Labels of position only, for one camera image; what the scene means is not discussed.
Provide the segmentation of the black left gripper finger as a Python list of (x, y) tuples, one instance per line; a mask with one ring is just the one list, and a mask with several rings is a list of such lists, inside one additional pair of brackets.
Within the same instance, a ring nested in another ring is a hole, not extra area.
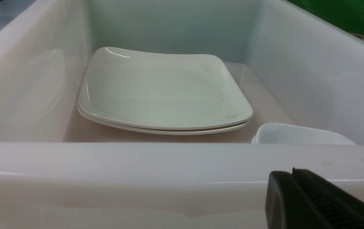
[(306, 169), (269, 174), (269, 229), (364, 229), (364, 202)]

